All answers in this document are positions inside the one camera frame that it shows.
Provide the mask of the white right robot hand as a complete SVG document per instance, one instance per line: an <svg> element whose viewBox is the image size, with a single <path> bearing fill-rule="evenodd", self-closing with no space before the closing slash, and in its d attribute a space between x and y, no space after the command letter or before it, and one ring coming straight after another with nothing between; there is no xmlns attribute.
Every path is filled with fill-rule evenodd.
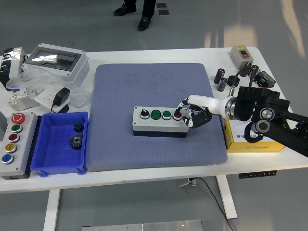
<svg viewBox="0 0 308 231"><path fill-rule="evenodd" d="M173 117L176 120L182 118L185 125L190 128L198 128L208 123L212 119L212 115L219 115L224 119L230 119L227 109L231 99L232 97L219 100L206 96L190 95L181 101ZM190 105L188 117L180 116L180 111L185 105Z"/></svg>

